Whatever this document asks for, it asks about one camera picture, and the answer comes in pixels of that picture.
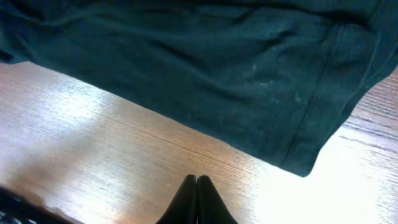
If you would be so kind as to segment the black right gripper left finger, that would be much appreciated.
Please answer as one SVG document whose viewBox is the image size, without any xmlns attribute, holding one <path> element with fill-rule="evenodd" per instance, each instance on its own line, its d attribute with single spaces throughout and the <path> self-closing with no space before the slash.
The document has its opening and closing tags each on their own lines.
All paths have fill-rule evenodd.
<svg viewBox="0 0 398 224">
<path fill-rule="evenodd" d="M 157 224 L 197 223 L 197 179 L 187 175 Z"/>
</svg>

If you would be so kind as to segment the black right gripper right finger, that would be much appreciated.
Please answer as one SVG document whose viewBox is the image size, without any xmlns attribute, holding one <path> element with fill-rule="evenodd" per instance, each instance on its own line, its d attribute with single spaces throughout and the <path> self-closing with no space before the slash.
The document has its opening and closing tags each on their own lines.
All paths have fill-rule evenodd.
<svg viewBox="0 0 398 224">
<path fill-rule="evenodd" d="M 207 175 L 197 179 L 197 215 L 199 224 L 238 224 Z"/>
</svg>

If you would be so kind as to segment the dark green t-shirt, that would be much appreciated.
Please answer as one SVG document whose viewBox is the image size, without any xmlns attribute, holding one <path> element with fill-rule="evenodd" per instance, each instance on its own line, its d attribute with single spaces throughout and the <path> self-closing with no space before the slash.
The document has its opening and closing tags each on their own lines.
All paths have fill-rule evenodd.
<svg viewBox="0 0 398 224">
<path fill-rule="evenodd" d="M 397 66 L 392 0 L 1 1 L 1 62 L 30 61 L 305 177 Z"/>
</svg>

